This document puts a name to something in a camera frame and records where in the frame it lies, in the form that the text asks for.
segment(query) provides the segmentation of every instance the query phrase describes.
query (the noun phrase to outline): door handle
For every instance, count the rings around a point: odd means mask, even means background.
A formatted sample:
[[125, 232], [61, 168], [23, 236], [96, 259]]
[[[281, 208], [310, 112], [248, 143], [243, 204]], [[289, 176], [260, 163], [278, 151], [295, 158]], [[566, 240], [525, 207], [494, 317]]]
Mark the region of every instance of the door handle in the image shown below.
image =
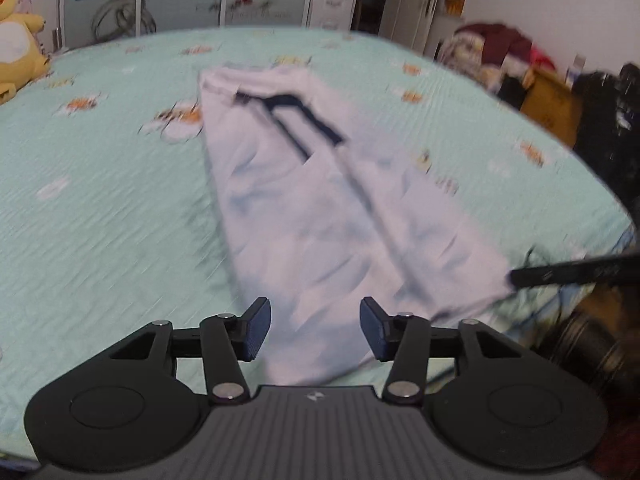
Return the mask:
[[432, 1], [433, 1], [433, 0], [428, 0], [428, 1], [427, 1], [427, 7], [426, 7], [426, 9], [424, 9], [424, 17], [425, 17], [425, 18], [428, 18], [428, 17], [429, 17], [429, 11], [430, 11], [430, 9], [431, 9], [431, 2], [432, 2]]

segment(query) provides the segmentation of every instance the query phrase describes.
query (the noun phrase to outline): bedsheet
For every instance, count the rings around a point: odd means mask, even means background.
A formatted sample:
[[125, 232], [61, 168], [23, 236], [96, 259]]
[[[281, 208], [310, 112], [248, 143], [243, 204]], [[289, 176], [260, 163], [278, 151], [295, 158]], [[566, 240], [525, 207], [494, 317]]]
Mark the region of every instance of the bedsheet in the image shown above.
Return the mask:
[[[0, 450], [33, 457], [44, 384], [155, 319], [242, 311], [196, 102], [220, 64], [305, 64], [455, 195], [511, 265], [608, 254], [630, 219], [560, 143], [468, 80], [370, 36], [216, 28], [73, 51], [0, 107]], [[483, 315], [520, 335], [584, 288], [521, 292]], [[242, 365], [252, 386], [259, 360]], [[434, 365], [437, 373], [444, 365]], [[382, 384], [370, 365], [337, 383]], [[197, 362], [178, 378], [204, 390]]]

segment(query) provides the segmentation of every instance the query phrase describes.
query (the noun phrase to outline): plush toy arm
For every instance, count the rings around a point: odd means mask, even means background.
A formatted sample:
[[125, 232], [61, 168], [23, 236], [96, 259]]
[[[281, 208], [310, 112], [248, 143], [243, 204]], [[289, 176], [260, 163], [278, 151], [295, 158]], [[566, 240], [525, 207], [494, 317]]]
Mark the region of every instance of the plush toy arm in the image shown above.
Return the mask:
[[44, 18], [37, 14], [14, 14], [13, 17], [23, 22], [34, 34], [44, 29]]

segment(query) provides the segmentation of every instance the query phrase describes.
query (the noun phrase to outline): plush toy white belly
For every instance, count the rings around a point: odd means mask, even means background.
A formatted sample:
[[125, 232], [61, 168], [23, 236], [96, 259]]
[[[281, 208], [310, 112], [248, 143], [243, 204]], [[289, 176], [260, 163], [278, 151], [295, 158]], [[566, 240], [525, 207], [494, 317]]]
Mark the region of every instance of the plush toy white belly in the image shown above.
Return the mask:
[[29, 53], [29, 34], [21, 23], [0, 23], [0, 63], [13, 63]]

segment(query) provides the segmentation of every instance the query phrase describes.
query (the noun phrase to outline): mint green bedsheet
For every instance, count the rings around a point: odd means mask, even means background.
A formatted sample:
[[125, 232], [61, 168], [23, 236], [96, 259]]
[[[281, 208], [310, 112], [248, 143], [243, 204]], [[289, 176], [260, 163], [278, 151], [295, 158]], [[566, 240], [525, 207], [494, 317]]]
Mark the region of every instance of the mint green bedsheet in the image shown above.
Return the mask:
[[[222, 28], [71, 52], [0, 107], [0, 450], [33, 456], [30, 397], [124, 335], [246, 307], [201, 140], [170, 142], [162, 130], [177, 121], [197, 133], [197, 108], [184, 102], [196, 100], [202, 68], [230, 62], [308, 62], [404, 143], [514, 266], [533, 247], [542, 263], [628, 241], [630, 219], [568, 150], [468, 80], [377, 38]], [[567, 309], [583, 294], [570, 289]], [[517, 328], [557, 298], [523, 292], [486, 318]], [[178, 376], [201, 391], [199, 367], [181, 363]], [[257, 384], [259, 365], [245, 369]], [[340, 382], [383, 375], [368, 367]]]

